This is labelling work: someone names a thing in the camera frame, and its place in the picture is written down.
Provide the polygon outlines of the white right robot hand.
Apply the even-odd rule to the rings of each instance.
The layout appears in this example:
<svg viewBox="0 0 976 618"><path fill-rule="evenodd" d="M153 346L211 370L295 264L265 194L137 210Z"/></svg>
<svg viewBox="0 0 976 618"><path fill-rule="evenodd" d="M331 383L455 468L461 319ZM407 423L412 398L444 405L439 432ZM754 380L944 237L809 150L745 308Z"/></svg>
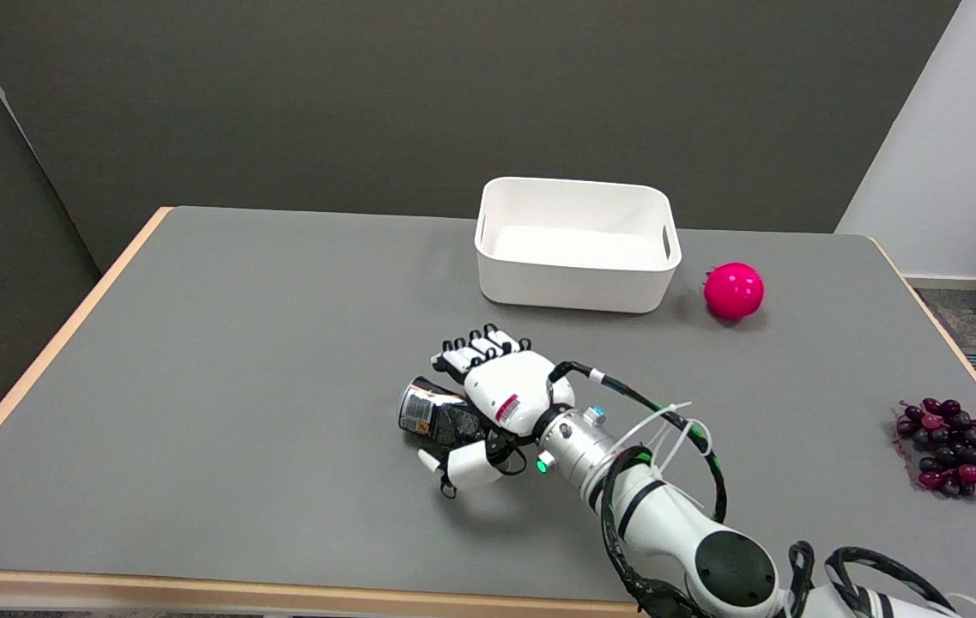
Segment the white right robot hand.
<svg viewBox="0 0 976 618"><path fill-rule="evenodd" d="M449 500L461 490L522 474L528 466L525 447L542 437L550 420L575 406L573 385L555 363L534 351L530 340L514 339L494 324L445 340L430 365L463 387L465 402L487 429L483 438L444 454L418 454Z"/></svg>

